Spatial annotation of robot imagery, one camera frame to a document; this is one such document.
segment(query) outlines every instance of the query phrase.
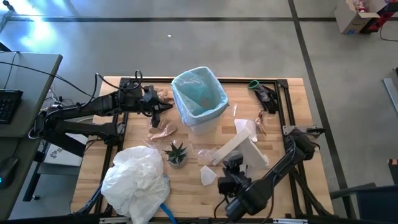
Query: concrete floor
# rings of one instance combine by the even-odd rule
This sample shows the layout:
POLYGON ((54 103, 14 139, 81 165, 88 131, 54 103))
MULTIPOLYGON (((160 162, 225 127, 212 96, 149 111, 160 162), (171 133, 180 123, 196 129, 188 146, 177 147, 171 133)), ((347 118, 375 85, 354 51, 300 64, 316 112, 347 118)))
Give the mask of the concrete floor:
MULTIPOLYGON (((287 0, 14 2, 19 14, 45 16, 292 17, 287 0)), ((295 7, 299 17, 334 17, 335 1, 296 0, 295 7)), ((398 44, 383 41, 378 34, 341 35, 335 22, 301 22, 300 26, 348 186, 391 185, 387 159, 398 157, 398 117, 381 80, 398 66, 394 60, 398 44)), ((398 39, 397 22, 388 22, 383 35, 398 39)), ((314 123, 321 124, 293 22, 36 20, 8 22, 0 40, 11 50, 62 54, 58 74, 87 92, 93 89, 95 72, 131 75, 136 69, 145 76, 176 76, 204 65, 219 77, 301 77, 314 123)), ((54 86, 58 95, 75 102, 88 98, 59 80, 54 86)), ((329 189, 337 190, 324 138, 320 144, 329 189)), ((76 177, 41 179, 37 191, 42 199, 19 199, 11 218, 67 214, 75 182, 76 177), (49 185, 58 193, 46 190, 49 185)), ((339 201, 334 206, 337 214, 345 215, 339 201)))

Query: chair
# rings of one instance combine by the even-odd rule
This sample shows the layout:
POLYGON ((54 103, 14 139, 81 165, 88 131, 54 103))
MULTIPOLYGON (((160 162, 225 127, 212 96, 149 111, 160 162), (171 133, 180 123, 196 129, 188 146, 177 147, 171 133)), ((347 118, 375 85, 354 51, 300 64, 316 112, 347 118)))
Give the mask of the chair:
POLYGON ((376 187, 375 183, 360 185, 330 193, 330 198, 355 194, 359 218, 379 222, 398 223, 398 185, 376 187))

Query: blue cable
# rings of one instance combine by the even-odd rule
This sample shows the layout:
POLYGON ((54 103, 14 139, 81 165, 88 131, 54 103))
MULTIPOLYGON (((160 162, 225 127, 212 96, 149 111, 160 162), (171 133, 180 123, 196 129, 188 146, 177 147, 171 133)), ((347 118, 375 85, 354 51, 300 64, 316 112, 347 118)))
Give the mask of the blue cable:
POLYGON ((166 213, 166 215, 169 217, 170 221, 171 221, 173 224, 177 224, 177 221, 175 220, 172 211, 170 211, 170 209, 167 208, 167 206, 166 206, 165 203, 162 203, 162 204, 160 205, 160 208, 164 211, 164 213, 166 213))

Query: computer mouse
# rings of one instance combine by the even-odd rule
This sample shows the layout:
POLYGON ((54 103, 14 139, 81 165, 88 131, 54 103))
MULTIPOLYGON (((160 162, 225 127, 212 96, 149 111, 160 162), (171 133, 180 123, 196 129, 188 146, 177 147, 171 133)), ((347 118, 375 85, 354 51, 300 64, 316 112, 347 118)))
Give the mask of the computer mouse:
POLYGON ((8 188, 14 180, 18 158, 11 156, 0 162, 0 189, 8 188))

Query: small potted plant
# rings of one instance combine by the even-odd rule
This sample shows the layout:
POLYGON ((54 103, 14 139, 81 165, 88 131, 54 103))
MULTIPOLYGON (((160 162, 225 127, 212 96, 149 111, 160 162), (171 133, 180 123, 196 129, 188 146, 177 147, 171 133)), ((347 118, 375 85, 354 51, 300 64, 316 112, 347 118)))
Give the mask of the small potted plant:
POLYGON ((169 159, 167 161, 169 162, 170 166, 172 166, 175 169, 183 167, 187 163, 187 152, 185 152, 186 147, 182 148, 182 143, 180 147, 175 147, 175 145, 172 143, 172 150, 171 151, 166 151, 166 154, 169 156, 169 159))

